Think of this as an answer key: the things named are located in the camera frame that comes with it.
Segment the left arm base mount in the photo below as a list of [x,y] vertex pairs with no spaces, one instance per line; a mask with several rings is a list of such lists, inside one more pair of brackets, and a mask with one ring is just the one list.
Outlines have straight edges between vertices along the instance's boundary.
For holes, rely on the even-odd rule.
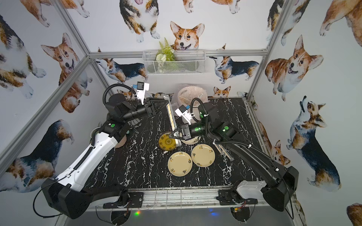
[[122,194],[116,202],[110,202],[103,205],[104,209],[127,209],[141,208],[143,203],[143,192],[128,192]]

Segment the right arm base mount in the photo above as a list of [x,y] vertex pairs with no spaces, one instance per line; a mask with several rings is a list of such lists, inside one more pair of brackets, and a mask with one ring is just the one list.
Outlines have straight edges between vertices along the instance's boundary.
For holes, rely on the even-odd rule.
[[220,205],[258,204],[257,199],[244,199],[235,190],[219,190],[216,200],[219,201]]

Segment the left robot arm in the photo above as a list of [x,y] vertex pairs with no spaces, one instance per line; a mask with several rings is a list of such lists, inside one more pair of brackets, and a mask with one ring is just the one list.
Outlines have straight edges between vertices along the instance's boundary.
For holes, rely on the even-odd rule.
[[120,84],[120,87],[128,89],[135,96],[136,101],[131,105],[123,94],[107,97],[108,92],[117,86],[112,84],[103,93],[102,102],[108,110],[107,120],[92,135],[89,146],[58,178],[47,179],[41,186],[48,205],[57,210],[59,215],[76,219],[92,206],[109,202],[119,202],[125,206],[129,202],[125,186],[117,184],[89,190],[84,188],[86,181],[132,128],[133,120],[156,116],[170,104],[170,99],[168,95],[163,98],[145,97],[149,84],[144,82],[131,87]]

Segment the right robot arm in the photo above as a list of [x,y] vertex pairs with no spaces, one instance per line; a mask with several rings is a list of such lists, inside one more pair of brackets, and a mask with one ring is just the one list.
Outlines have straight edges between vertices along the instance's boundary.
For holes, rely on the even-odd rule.
[[292,203],[291,198],[297,190],[299,172],[294,167],[285,167],[277,163],[254,145],[229,121],[222,120],[219,110],[212,103],[200,103],[199,119],[195,117],[193,107],[181,105],[175,113],[187,120],[170,134],[170,138],[190,140],[205,136],[214,146],[221,146],[243,159],[264,180],[266,185],[260,188],[263,199],[275,210],[283,212]]

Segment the disposable chopsticks pack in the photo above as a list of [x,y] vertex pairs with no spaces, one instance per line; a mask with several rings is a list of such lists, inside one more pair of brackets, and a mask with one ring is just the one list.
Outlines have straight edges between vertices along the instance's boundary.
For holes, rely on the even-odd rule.
[[173,115],[173,109],[172,109],[172,105],[171,105],[169,95],[165,95],[164,99],[166,101],[168,101],[168,104],[166,105],[166,110],[167,110],[167,114],[168,114],[169,121],[170,121],[170,124],[171,124],[171,133],[170,133],[170,135],[173,135],[174,134],[173,131],[175,131],[177,129],[177,124],[176,124],[176,121],[175,121],[175,118],[174,118],[174,115]]

